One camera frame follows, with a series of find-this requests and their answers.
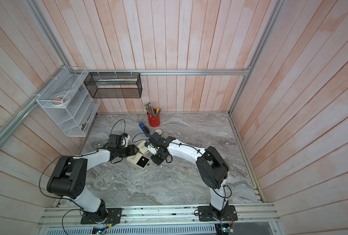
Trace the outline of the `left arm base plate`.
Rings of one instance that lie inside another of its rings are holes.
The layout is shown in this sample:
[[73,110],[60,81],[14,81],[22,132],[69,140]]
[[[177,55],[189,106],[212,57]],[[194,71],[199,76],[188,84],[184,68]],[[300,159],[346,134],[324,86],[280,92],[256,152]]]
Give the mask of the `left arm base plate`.
[[83,212],[81,224],[118,224],[120,223],[122,208],[102,208],[98,212]]

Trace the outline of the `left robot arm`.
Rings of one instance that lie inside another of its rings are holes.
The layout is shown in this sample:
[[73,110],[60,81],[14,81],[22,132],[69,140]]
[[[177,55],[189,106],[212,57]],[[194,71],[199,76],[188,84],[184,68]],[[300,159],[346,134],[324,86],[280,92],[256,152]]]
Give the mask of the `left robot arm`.
[[47,183],[47,191],[69,199],[82,208],[85,216],[96,223],[106,220],[105,202],[94,196],[86,187],[87,170],[111,162],[115,158],[134,156],[139,152],[135,145],[119,148],[101,148],[80,156],[60,156]]

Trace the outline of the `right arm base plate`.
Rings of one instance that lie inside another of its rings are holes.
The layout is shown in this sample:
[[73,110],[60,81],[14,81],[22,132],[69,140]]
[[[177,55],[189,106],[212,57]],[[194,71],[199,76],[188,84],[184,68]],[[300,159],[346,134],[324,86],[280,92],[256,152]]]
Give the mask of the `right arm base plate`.
[[200,221],[237,221],[238,216],[235,206],[227,204],[224,209],[218,211],[213,206],[199,206],[198,217]]

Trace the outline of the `small cream jewelry box front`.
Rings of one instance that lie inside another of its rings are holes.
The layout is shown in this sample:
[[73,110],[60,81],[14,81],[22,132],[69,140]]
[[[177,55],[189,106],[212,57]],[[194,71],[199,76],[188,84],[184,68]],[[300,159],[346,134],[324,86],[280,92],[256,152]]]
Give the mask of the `small cream jewelry box front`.
[[141,153],[127,157],[127,162],[135,168],[145,170],[149,164],[150,158],[145,157]]

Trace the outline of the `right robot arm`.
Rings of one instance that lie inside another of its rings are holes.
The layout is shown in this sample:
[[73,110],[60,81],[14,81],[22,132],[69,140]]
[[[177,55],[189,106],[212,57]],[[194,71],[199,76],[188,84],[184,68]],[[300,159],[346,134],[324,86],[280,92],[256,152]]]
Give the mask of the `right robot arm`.
[[194,147],[174,137],[164,138],[158,133],[149,137],[147,146],[152,153],[150,159],[156,165],[161,165],[163,162],[170,163],[169,157],[180,157],[195,164],[202,181],[210,188],[211,193],[210,204],[199,206],[197,209],[199,220],[225,219],[229,207],[229,197],[226,195],[229,166],[214,147]]

